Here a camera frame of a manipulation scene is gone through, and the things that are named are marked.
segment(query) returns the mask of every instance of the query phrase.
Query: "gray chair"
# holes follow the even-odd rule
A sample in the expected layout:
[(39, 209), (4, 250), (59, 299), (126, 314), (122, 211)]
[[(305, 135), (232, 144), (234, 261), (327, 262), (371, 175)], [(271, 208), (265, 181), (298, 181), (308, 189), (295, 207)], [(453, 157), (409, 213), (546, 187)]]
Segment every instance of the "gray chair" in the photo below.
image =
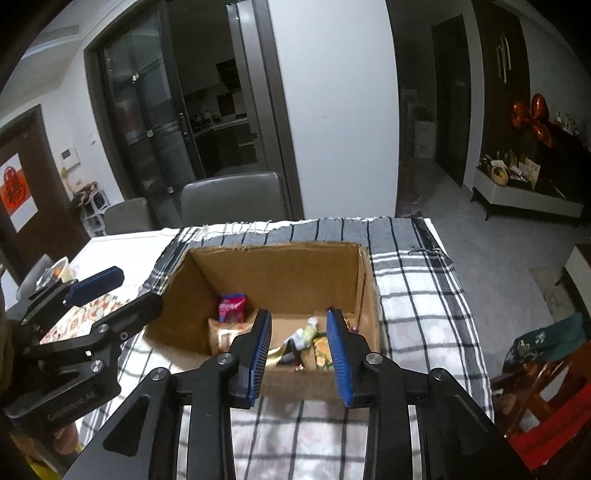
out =
[(271, 171), (189, 183), (181, 208), (185, 226), (289, 219), (281, 179)]
[(104, 220), (107, 235), (150, 232), (154, 229), (148, 200), (143, 197), (126, 200), (107, 208)]
[(47, 270), (54, 263), (55, 262), (47, 254), (43, 254), (43, 256), (37, 260), (37, 263), (33, 265), (32, 269), (29, 270), (29, 273), (22, 281), (21, 286), (19, 286), (17, 289), (17, 293), (15, 295), (17, 301), (27, 299), (35, 293), (37, 288), (37, 280), (39, 280), (45, 273), (45, 270)]

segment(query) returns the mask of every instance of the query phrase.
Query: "dark wooden cabinet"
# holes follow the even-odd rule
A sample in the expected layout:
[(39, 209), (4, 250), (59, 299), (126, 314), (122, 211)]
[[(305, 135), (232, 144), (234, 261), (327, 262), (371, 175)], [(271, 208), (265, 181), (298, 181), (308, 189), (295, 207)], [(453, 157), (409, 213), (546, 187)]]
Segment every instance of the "dark wooden cabinet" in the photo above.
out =
[(521, 22), (511, 12), (487, 1), (472, 0), (484, 63), (485, 109), (482, 149), (495, 156), (519, 150), (521, 134), (511, 124), (511, 108), (530, 103), (530, 67)]

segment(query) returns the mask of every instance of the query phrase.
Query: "sliding door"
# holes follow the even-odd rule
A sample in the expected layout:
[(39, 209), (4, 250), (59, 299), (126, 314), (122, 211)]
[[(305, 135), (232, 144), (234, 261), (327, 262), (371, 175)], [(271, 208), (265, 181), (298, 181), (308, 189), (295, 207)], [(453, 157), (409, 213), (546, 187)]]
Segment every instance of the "sliding door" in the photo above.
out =
[(285, 158), (279, 142), (276, 112), (269, 92), (268, 72), (253, 2), (252, 0), (239, 1), (227, 5), (227, 9), (236, 67), (259, 168), (279, 174), (286, 192), (288, 210), (292, 213), (299, 211), (301, 206), (297, 206), (294, 210), (294, 199), (295, 203), (301, 205), (300, 187), (297, 177), (295, 181), (287, 181)]
[(257, 170), (279, 174), (288, 210), (303, 217), (266, 0), (147, 0), (88, 53), (113, 173), (127, 197), (148, 199), (161, 226), (181, 225), (187, 183)]
[(102, 49), (115, 136), (131, 183), (161, 226), (181, 226), (183, 187), (203, 178), (170, 54), (165, 5)]

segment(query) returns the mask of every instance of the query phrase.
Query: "white checkered cloth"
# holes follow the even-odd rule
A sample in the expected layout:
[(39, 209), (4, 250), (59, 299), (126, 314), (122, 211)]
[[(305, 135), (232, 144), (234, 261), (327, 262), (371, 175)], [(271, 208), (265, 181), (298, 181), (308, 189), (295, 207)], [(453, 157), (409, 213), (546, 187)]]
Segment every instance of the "white checkered cloth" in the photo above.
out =
[[(401, 367), (450, 371), (492, 418), (489, 378), (478, 334), (453, 263), (422, 219), (321, 219), (228, 224), (183, 229), (166, 247), (144, 287), (161, 293), (188, 247), (348, 241), (369, 248), (381, 293), (381, 353)], [(155, 367), (175, 365), (152, 350), (142, 335), (130, 339), (119, 361), (121, 394), (82, 421), (86, 445), (94, 433)], [(421, 478), (414, 407), (409, 407), (415, 478)], [(185, 478), (188, 419), (181, 423), (178, 478)], [(254, 408), (232, 410), (232, 440), (239, 479), (361, 478), (367, 439), (366, 410), (339, 403), (286, 403), (260, 398)]]

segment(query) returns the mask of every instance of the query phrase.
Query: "snack package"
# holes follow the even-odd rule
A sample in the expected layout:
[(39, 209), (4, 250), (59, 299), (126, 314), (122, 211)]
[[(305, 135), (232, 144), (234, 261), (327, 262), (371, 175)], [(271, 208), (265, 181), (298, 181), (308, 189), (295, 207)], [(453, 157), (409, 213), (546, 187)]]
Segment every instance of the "snack package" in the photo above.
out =
[(209, 349), (212, 355), (230, 350), (232, 341), (243, 333), (248, 333), (255, 323), (258, 309), (252, 312), (247, 320), (242, 323), (218, 322), (216, 319), (209, 319)]
[(219, 321), (243, 323), (245, 303), (246, 297), (242, 293), (222, 295), (222, 301), (219, 305)]
[(294, 341), (297, 350), (305, 350), (312, 345), (312, 339), (318, 333), (318, 317), (308, 318), (308, 324), (303, 328), (298, 328), (289, 338)]
[(332, 370), (332, 356), (329, 349), (329, 340), (326, 334), (323, 333), (312, 340), (314, 345), (314, 355), (316, 357), (316, 369), (317, 370)]
[(276, 365), (301, 365), (300, 352), (297, 350), (292, 338), (288, 338), (277, 348), (269, 350), (266, 367)]

